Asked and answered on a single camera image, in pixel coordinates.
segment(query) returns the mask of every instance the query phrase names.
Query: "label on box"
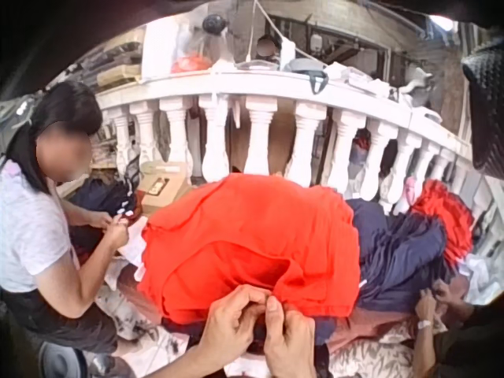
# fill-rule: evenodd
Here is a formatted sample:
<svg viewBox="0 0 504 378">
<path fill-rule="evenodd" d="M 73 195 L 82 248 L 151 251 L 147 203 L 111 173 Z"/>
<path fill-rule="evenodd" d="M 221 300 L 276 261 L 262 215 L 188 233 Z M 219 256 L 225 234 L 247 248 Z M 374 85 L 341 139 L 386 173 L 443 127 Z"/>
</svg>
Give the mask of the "label on box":
<svg viewBox="0 0 504 378">
<path fill-rule="evenodd" d="M 157 179 L 152 186 L 150 187 L 149 191 L 147 192 L 148 195 L 153 195 L 153 196 L 159 196 L 163 189 L 165 189 L 165 186 L 168 184 L 170 179 L 166 178 L 159 178 Z"/>
</svg>

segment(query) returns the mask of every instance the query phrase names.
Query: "pile of clothing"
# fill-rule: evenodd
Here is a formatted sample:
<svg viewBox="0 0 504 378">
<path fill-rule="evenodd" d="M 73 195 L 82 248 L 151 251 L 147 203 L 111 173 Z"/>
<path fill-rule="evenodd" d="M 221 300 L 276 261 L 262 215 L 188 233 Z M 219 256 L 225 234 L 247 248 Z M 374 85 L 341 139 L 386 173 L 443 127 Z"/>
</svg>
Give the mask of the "pile of clothing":
<svg viewBox="0 0 504 378">
<path fill-rule="evenodd" d="M 409 213 L 387 217 L 375 202 L 345 202 L 325 187 L 231 174 L 149 219 L 139 289 L 167 328 L 198 335 L 213 301 L 240 284 L 265 287 L 313 317 L 322 344 L 355 314 L 357 323 L 410 317 L 420 290 L 456 276 L 472 222 L 435 181 Z M 256 336 L 264 334 L 259 325 Z"/>
<path fill-rule="evenodd" d="M 175 324 L 207 318 L 210 304 L 240 284 L 268 288 L 315 317 L 347 317 L 360 282 L 351 208 L 326 187 L 278 176 L 231 174 L 157 211 L 143 231 L 139 289 Z"/>
</svg>

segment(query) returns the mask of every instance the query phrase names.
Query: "white railing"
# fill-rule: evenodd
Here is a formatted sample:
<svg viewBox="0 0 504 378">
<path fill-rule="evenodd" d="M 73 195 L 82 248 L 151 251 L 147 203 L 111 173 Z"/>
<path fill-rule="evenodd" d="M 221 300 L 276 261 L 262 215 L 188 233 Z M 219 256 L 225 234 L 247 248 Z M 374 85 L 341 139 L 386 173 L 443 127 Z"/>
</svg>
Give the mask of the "white railing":
<svg viewBox="0 0 504 378">
<path fill-rule="evenodd" d="M 98 103 L 105 118 L 111 120 L 117 133 L 117 167 L 120 172 L 132 156 L 140 153 L 140 161 L 161 157 L 154 136 L 154 113 L 166 113 L 170 123 L 169 161 L 188 163 L 191 174 L 193 157 L 188 148 L 186 113 L 198 98 L 207 119 L 206 153 L 202 172 L 207 181 L 215 181 L 229 173 L 225 149 L 224 126 L 228 108 L 240 96 L 246 98 L 251 133 L 245 173 L 269 174 L 269 124 L 277 110 L 278 98 L 295 101 L 295 146 L 285 176 L 308 186 L 311 173 L 313 135 L 319 123 L 332 110 L 337 138 L 330 146 L 331 164 L 323 173 L 323 184 L 344 193 L 348 185 L 347 167 L 352 139 L 359 128 L 371 132 L 371 146 L 365 167 L 356 178 L 357 192 L 363 199 L 372 199 L 380 190 L 380 203 L 387 212 L 400 199 L 403 182 L 413 151 L 419 148 L 420 158 L 414 169 L 417 195 L 430 161 L 435 159 L 431 176 L 441 178 L 444 169 L 456 160 L 452 190 L 460 192 L 465 175 L 471 169 L 471 146 L 446 130 L 438 114 L 426 108 L 410 108 L 407 104 L 361 90 L 347 83 L 332 80 L 320 94 L 310 90 L 307 76 L 289 72 L 231 71 L 174 74 L 144 83 L 131 83 L 98 94 Z M 138 127 L 139 150 L 134 151 L 128 134 L 128 120 L 134 117 Z M 380 183 L 380 162 L 390 139 L 398 140 L 398 154 L 390 175 Z"/>
</svg>

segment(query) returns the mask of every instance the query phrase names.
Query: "wristwatch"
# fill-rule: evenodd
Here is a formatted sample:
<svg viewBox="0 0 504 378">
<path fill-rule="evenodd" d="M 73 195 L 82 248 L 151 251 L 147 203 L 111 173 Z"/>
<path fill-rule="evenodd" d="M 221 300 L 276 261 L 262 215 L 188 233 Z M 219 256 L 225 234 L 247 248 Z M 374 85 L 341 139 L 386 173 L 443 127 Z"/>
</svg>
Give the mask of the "wristwatch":
<svg viewBox="0 0 504 378">
<path fill-rule="evenodd" d="M 424 329 L 424 328 L 431 327 L 431 326 L 432 326 L 431 321 L 419 321 L 418 322 L 418 329 Z"/>
</svg>

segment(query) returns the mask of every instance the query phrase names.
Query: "black pants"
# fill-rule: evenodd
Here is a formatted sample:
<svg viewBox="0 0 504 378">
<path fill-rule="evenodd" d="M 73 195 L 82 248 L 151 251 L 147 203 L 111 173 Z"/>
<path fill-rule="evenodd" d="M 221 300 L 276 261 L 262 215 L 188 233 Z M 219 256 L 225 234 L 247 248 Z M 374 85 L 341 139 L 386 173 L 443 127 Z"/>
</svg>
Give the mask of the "black pants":
<svg viewBox="0 0 504 378">
<path fill-rule="evenodd" d="M 78 319 L 62 316 L 38 290 L 10 293 L 0 288 L 0 299 L 17 323 L 49 343 L 93 353 L 111 354 L 117 349 L 113 319 L 93 304 Z"/>
</svg>

